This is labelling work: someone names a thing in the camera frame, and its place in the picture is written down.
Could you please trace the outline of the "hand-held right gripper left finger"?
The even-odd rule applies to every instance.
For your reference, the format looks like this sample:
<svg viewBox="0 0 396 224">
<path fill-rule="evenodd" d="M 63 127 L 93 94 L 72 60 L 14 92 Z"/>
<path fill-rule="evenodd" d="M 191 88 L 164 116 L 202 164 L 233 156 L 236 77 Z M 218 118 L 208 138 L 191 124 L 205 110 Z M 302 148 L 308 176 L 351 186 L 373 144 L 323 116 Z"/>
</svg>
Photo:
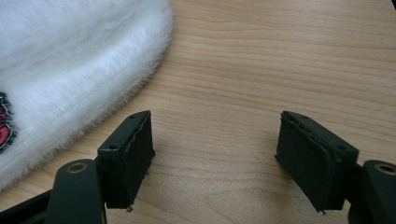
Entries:
<svg viewBox="0 0 396 224">
<path fill-rule="evenodd" d="M 130 209 L 155 156 L 149 110 L 128 116 L 97 149 L 106 207 Z"/>
</svg>

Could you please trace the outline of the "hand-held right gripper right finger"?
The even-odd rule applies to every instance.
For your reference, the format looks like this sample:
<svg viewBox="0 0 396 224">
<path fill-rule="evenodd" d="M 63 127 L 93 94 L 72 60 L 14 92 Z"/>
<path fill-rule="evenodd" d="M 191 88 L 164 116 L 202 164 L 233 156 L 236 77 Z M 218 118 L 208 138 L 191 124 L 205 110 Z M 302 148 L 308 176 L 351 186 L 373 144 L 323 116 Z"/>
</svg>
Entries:
<svg viewBox="0 0 396 224">
<path fill-rule="evenodd" d="M 318 211 L 340 210 L 359 151 L 308 116 L 281 113 L 276 160 Z"/>
</svg>

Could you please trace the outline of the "white fluffy plush toy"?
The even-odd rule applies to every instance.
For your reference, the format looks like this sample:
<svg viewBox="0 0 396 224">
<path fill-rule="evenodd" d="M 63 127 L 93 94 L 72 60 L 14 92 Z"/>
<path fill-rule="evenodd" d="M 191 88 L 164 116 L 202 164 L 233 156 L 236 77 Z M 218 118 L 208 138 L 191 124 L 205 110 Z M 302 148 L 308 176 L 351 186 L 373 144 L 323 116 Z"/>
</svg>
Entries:
<svg viewBox="0 0 396 224">
<path fill-rule="evenodd" d="M 172 30 L 170 0 L 0 0 L 0 191 L 139 91 Z"/>
</svg>

